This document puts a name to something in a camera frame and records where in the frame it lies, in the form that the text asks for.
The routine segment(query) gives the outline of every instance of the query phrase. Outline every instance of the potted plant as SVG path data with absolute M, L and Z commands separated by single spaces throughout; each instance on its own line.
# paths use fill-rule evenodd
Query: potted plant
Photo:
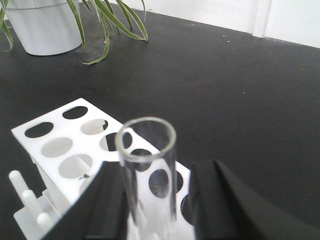
M 141 1 L 146 14 L 145 4 Z M 83 0 L 84 6 L 97 14 L 105 37 L 105 48 L 101 56 L 84 64 L 98 63 L 107 56 L 110 47 L 109 31 L 113 29 L 113 25 L 118 32 L 122 31 L 133 39 L 148 41 L 147 31 L 138 15 L 122 0 L 116 2 L 129 28 L 116 17 L 109 0 Z M 0 31 L 6 35 L 10 50 L 13 38 L 4 20 L 5 14 L 29 54 L 55 55 L 73 50 L 80 44 L 86 45 L 79 0 L 0 0 L 0 3 Z M 136 22 L 142 36 L 130 31 L 133 27 L 132 20 Z

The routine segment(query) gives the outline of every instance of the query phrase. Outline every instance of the rack hole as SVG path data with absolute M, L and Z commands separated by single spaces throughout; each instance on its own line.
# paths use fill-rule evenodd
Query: rack hole
M 130 154 L 137 155 L 137 156 L 147 156 L 147 155 L 151 155 L 151 152 L 142 148 L 138 148 L 133 150 Z M 133 162 L 132 164 L 134 168 L 139 172 L 144 172 L 151 166 L 151 162 L 142 162 L 142 163 Z
M 28 138 L 35 139 L 50 133 L 53 128 L 54 124 L 52 122 L 45 121 L 30 127 L 24 132 L 24 135 Z
M 59 166 L 59 173 L 67 179 L 88 178 L 86 175 L 92 167 L 92 159 L 86 154 L 77 154 L 68 157 Z
M 47 142 L 41 149 L 41 153 L 48 158 L 59 157 L 68 152 L 73 145 L 70 138 L 60 137 Z
M 104 119 L 94 119 L 87 121 L 81 126 L 81 132 L 86 135 L 96 135 L 102 133 L 108 127 L 108 122 Z
M 82 116 L 86 115 L 88 112 L 88 108 L 85 106 L 75 106 L 67 111 L 65 111 L 62 116 L 65 119 L 78 119 Z
M 109 151 L 109 152 L 114 152 L 117 150 L 116 148 L 116 144 L 115 144 L 115 138 L 116 138 L 117 133 L 110 133 L 106 136 L 104 136 L 103 138 L 101 138 L 100 140 L 100 147 L 103 150 Z M 126 132 L 123 135 L 123 144 L 124 147 L 127 149 L 128 147 L 130 147 L 132 143 L 132 136 L 130 133 Z
M 165 198 L 169 192 L 169 179 L 165 170 L 154 171 L 149 178 L 149 188 L 153 195 L 158 198 Z
M 189 195 L 187 194 L 184 196 L 184 198 L 181 201 L 180 204 L 180 211 L 183 216 L 183 218 L 192 225 L 192 217 L 191 217 L 191 211 L 190 211 L 190 203 L 189 203 Z
M 178 171 L 176 172 L 176 192 L 179 192 L 184 185 L 184 178 L 182 177 L 181 173 Z

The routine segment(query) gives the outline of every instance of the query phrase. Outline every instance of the black table surface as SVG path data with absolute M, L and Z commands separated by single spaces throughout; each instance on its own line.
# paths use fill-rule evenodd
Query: black table surface
M 86 48 L 33 56 L 15 34 L 5 52 L 0 36 L 0 239 L 24 239 L 9 172 L 19 170 L 38 197 L 45 189 L 11 129 L 78 98 L 122 123 L 168 120 L 186 167 L 220 159 L 271 203 L 320 227 L 320 49 L 148 12 L 148 43 L 114 29 L 107 58 L 83 65 L 104 45 L 95 15 L 81 13 Z

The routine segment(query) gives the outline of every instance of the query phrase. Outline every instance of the plant pot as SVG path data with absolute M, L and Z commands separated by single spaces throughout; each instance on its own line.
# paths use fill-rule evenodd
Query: plant pot
M 79 0 L 75 4 L 79 9 Z M 9 0 L 6 15 L 29 54 L 61 54 L 82 43 L 66 0 Z

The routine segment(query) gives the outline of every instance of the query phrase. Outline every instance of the white wall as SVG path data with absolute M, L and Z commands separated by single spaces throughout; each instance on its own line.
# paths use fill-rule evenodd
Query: white wall
M 320 0 L 272 0 L 265 36 L 320 48 Z
M 141 0 L 124 0 L 142 10 Z M 320 0 L 144 0 L 158 14 L 320 48 Z
M 146 10 L 241 32 L 252 33 L 259 0 L 144 0 Z M 125 0 L 142 9 L 140 0 Z

